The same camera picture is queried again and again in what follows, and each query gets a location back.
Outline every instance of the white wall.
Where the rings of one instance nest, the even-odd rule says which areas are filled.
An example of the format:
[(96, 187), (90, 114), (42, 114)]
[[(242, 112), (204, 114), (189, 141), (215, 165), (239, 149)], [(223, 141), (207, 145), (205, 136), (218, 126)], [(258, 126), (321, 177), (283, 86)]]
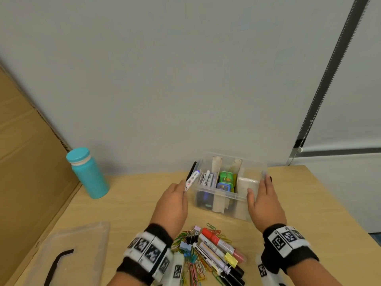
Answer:
[(370, 0), (304, 151), (381, 148), (381, 0)]
[(284, 164), (353, 0), (2, 0), (0, 59), (107, 172)]
[(306, 165), (365, 231), (381, 232), (381, 154), (295, 158)]

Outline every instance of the water bottle cap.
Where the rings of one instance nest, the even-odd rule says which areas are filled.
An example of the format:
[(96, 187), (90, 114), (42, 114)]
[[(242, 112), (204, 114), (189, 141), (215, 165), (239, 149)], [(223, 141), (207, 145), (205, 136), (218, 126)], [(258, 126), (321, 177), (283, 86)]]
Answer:
[(66, 155), (69, 163), (80, 162), (90, 155), (88, 148), (75, 148)]

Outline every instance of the wooden table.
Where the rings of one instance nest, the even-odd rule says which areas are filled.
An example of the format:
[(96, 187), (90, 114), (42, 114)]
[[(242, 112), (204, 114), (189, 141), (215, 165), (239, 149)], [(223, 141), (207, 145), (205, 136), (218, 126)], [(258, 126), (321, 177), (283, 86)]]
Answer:
[[(322, 264), (346, 286), (378, 285), (381, 281), (381, 248), (355, 222), (305, 166), (272, 167), (275, 189), (288, 224), (296, 227), (312, 244)], [(162, 192), (186, 177), (180, 173), (125, 175), (110, 178), (110, 192), (101, 199), (89, 198), (81, 188), (56, 223), (52, 232), (66, 228), (110, 221), (111, 231), (101, 285), (112, 278), (122, 254), (136, 233), (145, 229)], [(214, 225), (233, 241), (248, 258), (242, 265), (246, 285), (261, 285), (255, 256), (263, 249), (263, 240), (254, 225), (221, 214), (189, 206), (184, 230), (195, 224)], [(31, 265), (16, 285), (21, 286)], [(210, 275), (203, 285), (219, 285)]]

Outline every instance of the red marker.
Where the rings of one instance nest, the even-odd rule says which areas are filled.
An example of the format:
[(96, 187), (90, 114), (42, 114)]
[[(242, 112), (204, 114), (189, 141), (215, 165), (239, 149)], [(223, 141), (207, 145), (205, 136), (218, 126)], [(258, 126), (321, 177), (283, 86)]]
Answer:
[(222, 250), (231, 254), (234, 258), (236, 258), (238, 263), (242, 263), (245, 261), (246, 258), (242, 253), (240, 253), (239, 251), (234, 249), (231, 245), (229, 245), (228, 243), (218, 238), (215, 234), (213, 234), (207, 228), (202, 229), (202, 234), (205, 237), (207, 237), (209, 240), (211, 240), (214, 245), (219, 246)]

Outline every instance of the cardboard box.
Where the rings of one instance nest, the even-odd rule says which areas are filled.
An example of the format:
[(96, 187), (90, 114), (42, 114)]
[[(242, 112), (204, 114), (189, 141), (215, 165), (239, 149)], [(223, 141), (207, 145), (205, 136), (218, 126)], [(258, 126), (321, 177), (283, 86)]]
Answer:
[(0, 285), (13, 285), (80, 183), (69, 148), (0, 67)]

